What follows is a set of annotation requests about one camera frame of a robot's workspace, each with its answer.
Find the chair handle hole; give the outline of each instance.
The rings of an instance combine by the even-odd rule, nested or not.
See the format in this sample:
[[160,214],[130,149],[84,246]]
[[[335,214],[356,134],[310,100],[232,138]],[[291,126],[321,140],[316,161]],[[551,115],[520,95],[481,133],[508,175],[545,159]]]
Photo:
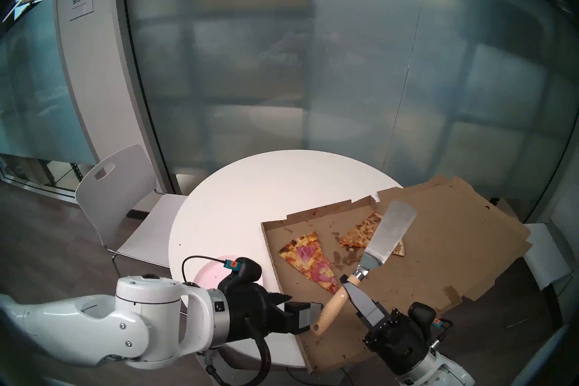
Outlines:
[[114,163],[107,163],[100,170],[96,172],[94,178],[97,180],[102,180],[107,174],[109,174],[115,168]]

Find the pizza crust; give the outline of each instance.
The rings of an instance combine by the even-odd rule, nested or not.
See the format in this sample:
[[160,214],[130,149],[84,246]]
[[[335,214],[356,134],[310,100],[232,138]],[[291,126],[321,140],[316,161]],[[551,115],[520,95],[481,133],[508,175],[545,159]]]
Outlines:
[[[358,247],[366,248],[372,239],[374,232],[382,221],[382,215],[378,212],[372,212],[370,216],[364,219],[360,224],[356,224],[345,236],[340,238],[340,246],[342,247]],[[396,245],[392,251],[394,255],[404,257],[404,243],[402,240]]]

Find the wooden spatula handle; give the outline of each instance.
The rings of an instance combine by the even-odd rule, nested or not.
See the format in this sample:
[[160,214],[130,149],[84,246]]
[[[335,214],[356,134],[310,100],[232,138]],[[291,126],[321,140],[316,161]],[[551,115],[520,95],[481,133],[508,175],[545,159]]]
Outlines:
[[[360,284],[360,280],[358,280],[357,277],[354,277],[354,275],[349,276],[348,281],[355,284],[356,286]],[[350,296],[348,296],[346,288],[341,287],[339,290],[337,290],[337,293],[334,294],[334,297],[330,299],[330,301],[322,310],[318,322],[316,322],[311,327],[311,332],[316,336],[322,336],[330,324],[332,324],[334,319],[336,319],[337,315],[340,313],[349,298]]]

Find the white round table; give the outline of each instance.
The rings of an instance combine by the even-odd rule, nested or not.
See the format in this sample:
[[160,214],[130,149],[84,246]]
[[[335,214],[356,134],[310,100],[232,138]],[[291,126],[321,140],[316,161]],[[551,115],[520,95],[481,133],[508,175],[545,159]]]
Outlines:
[[[369,194],[378,199],[376,192],[392,187],[400,185],[381,171],[327,152],[285,150],[238,160],[201,182],[181,206],[169,239],[171,275],[183,281],[181,263],[189,255],[244,256],[261,265],[265,289],[279,292],[262,222]],[[206,263],[187,261],[187,279]],[[305,367],[295,336],[272,333],[266,341],[273,363]],[[253,340],[228,345],[259,359]]]

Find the teal connector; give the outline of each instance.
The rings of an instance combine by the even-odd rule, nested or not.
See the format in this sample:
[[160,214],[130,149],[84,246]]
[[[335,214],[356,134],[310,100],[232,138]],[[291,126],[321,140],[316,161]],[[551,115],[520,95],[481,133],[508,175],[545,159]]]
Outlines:
[[239,271],[242,268],[242,264],[240,262],[234,262],[233,260],[225,260],[225,264],[223,265],[227,269],[231,269],[232,271]]

